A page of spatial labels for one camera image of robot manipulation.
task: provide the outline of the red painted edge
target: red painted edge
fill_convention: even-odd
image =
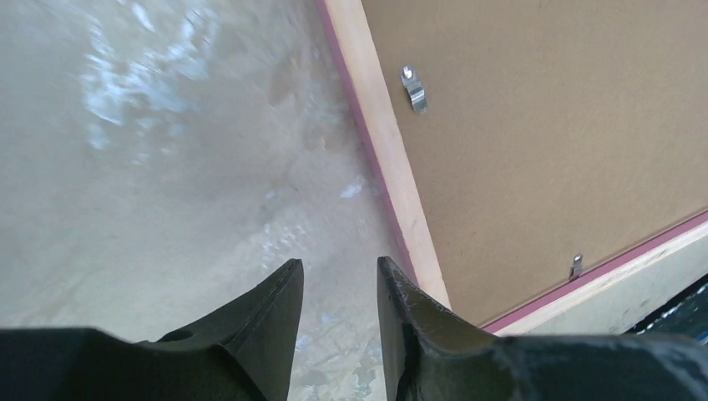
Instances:
[[[377,154],[374,150],[374,144],[372,142],[372,137],[367,128],[367,123],[364,120],[362,107],[361,105],[359,105],[357,91],[354,88],[354,83],[351,79],[351,75],[349,74],[349,69],[347,68],[346,63],[344,61],[344,54],[342,53],[339,41],[336,38],[336,31],[334,29],[334,26],[332,25],[330,12],[327,8],[326,0],[315,0],[315,6],[317,8],[317,12],[320,14],[322,26],[325,29],[325,36],[327,38],[327,42],[330,45],[332,60],[334,61],[336,70],[339,72],[339,78],[341,80],[342,86],[344,86],[346,96],[347,98],[349,98],[349,107],[351,108],[351,113],[354,115],[354,121],[357,123],[357,128],[359,130],[359,135],[362,137],[364,149],[367,152],[374,176],[376,177],[376,180],[378,181],[379,187],[382,191],[384,207],[386,208],[391,227],[394,231],[393,235],[396,237],[398,249],[402,253],[403,267],[405,269],[406,274],[408,275],[408,278],[417,284],[416,272],[415,269],[413,269],[411,254],[408,252],[406,242],[403,240],[403,231],[401,230],[401,226],[398,224],[396,210],[393,209],[391,197],[388,195],[388,188],[386,187],[386,182],[383,179],[381,165],[378,162]]]
[[[389,215],[389,218],[392,223],[392,228],[394,230],[394,235],[396,236],[396,242],[398,244],[399,249],[402,252],[402,256],[404,258],[404,266],[406,268],[406,272],[408,276],[414,281],[417,282],[416,276],[415,276],[415,270],[413,269],[412,261],[410,254],[408,252],[408,249],[406,247],[406,243],[403,240],[403,233],[401,230],[400,225],[398,224],[398,219],[396,218],[396,212],[393,209],[393,204],[391,203],[391,197],[388,195],[388,189],[386,187],[386,182],[383,180],[383,174],[381,171],[381,165],[378,162],[378,158],[376,155],[376,152],[373,147],[372,143],[372,138],[371,135],[367,129],[366,121],[364,120],[364,115],[362,113],[362,108],[359,105],[359,99],[357,97],[357,92],[354,89],[354,83],[351,80],[351,75],[349,74],[349,69],[346,67],[346,63],[344,61],[344,55],[341,51],[341,47],[339,45],[339,41],[336,38],[336,33],[335,29],[332,26],[332,21],[330,18],[329,14],[329,9],[327,8],[326,5],[326,0],[315,0],[315,5],[317,8],[318,13],[320,14],[320,19],[322,20],[322,25],[325,29],[325,35],[327,37],[327,42],[330,45],[330,50],[332,54],[332,59],[335,63],[336,69],[339,72],[339,76],[341,79],[341,83],[344,86],[344,90],[346,91],[346,95],[349,98],[349,105],[351,108],[351,112],[354,115],[354,120],[357,123],[357,128],[359,130],[360,135],[362,136],[362,141],[364,143],[364,147],[367,151],[369,160],[372,164],[372,169],[374,172],[374,175],[376,176],[381,188],[382,188],[382,195],[383,198],[385,199],[385,207],[387,210],[387,214]],[[554,289],[551,292],[548,292],[547,294],[527,303],[526,305],[521,306],[520,308],[507,313],[506,315],[494,320],[493,322],[485,325],[483,327],[484,330],[488,332],[497,332],[498,330],[501,330],[502,328],[507,327],[513,322],[516,322],[522,317],[525,317],[526,315],[529,315],[531,312],[535,312],[539,310],[541,307],[544,307],[551,302],[557,301],[561,297],[564,297],[565,295],[570,294],[571,292],[581,288],[582,286],[592,282],[593,280],[602,277],[603,275],[612,272],[614,269],[623,266],[625,263],[637,258],[638,256],[641,256],[645,254],[648,251],[651,251],[652,249],[656,248],[657,246],[661,246],[662,244],[666,243],[667,241],[673,240],[677,236],[680,236],[681,234],[686,233],[687,231],[690,231],[697,226],[700,226],[701,224],[708,222],[708,211],[703,212],[699,214],[698,216],[695,216],[691,218],[690,220],[684,222],[683,224],[680,224],[671,230],[668,230],[664,232],[663,234],[660,234],[656,236],[655,238],[617,256],[616,258],[607,261],[606,263],[602,264],[601,266],[598,266],[594,270],[588,272],[587,274],[584,274],[583,276],[579,277],[578,279],[569,282],[568,284],[564,284],[561,287],[558,287]]]
[[[677,236],[680,236],[681,234],[684,234],[687,231],[690,231],[706,222],[708,222],[708,211],[705,211],[699,214],[698,216],[691,218],[690,220],[664,232],[663,234],[659,234],[651,240],[648,240],[647,242],[617,256],[615,259],[607,261],[606,263],[598,266],[587,274],[578,277],[572,282],[564,284],[563,286],[556,288],[555,290],[547,293],[546,295],[541,296],[540,298],[535,299],[534,301],[531,301],[530,303],[520,307],[519,309],[516,309],[515,311],[498,318],[497,320],[484,326],[483,329],[488,332],[497,332],[498,330],[507,327],[511,323],[516,322],[520,318],[525,317],[531,312],[535,312],[541,307],[544,307],[550,304],[551,302],[557,301],[561,297],[570,294],[571,292],[577,290],[578,288],[581,288],[585,284],[588,284],[593,280],[602,277],[603,275],[609,272],[612,272],[614,269],[623,266],[625,263],[632,261],[633,259],[636,259],[641,255],[644,255],[646,252],[651,251],[657,246],[661,246],[667,241],[671,241]]]

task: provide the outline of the wooden board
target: wooden board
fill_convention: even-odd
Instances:
[[[621,334],[708,274],[708,213],[485,327],[515,334]]]
[[[676,4],[321,2],[423,290],[481,324],[562,283],[575,253],[598,266],[705,209],[706,28]],[[433,251],[412,246],[411,204]]]

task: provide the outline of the brown hardboard panel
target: brown hardboard panel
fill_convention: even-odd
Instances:
[[[708,5],[363,0],[453,310],[483,323],[708,205]],[[428,111],[414,114],[400,68]]]

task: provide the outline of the metal bracket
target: metal bracket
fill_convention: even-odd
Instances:
[[[413,109],[417,113],[423,113],[427,109],[427,100],[425,99],[425,89],[422,88],[420,79],[416,74],[416,70],[412,65],[407,65],[401,69],[401,81],[403,86],[408,91],[408,96],[411,98]]]
[[[583,255],[578,254],[573,258],[573,265],[570,267],[570,281],[575,280],[583,274]]]

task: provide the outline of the concrete floor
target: concrete floor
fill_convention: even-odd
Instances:
[[[383,399],[397,258],[311,0],[8,0],[0,326],[155,340],[291,257],[291,399]]]

